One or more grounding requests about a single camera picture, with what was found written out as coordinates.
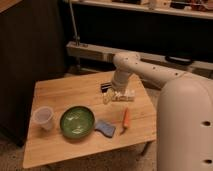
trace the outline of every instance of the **orange carrot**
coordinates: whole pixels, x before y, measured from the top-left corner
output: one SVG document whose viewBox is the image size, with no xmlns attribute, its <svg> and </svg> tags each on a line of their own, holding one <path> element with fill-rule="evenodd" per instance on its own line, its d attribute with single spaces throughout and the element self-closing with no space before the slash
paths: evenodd
<svg viewBox="0 0 213 171">
<path fill-rule="evenodd" d="M 129 108 L 127 107 L 124 112 L 124 117 L 123 117 L 123 128 L 129 128 L 130 126 L 130 112 Z"/>
</svg>

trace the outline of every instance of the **plastic cup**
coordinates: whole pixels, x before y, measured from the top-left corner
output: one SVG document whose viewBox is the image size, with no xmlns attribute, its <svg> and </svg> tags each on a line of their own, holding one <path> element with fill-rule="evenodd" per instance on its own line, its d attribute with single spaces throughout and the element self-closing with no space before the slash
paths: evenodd
<svg viewBox="0 0 213 171">
<path fill-rule="evenodd" d="M 53 127 L 53 109 L 49 106 L 42 106 L 33 112 L 33 121 L 45 130 Z"/>
</svg>

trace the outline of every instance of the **floor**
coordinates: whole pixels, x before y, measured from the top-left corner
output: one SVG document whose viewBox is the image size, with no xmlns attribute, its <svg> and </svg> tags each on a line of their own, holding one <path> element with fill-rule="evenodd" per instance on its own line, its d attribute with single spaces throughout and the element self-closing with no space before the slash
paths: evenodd
<svg viewBox="0 0 213 171">
<path fill-rule="evenodd" d="M 156 107 L 159 91 L 146 87 Z M 141 156 L 144 144 L 113 150 L 105 153 L 67 160 L 49 166 L 23 169 L 24 147 L 0 138 L 1 171 L 156 171 L 156 142 L 153 142 L 145 156 Z"/>
</svg>

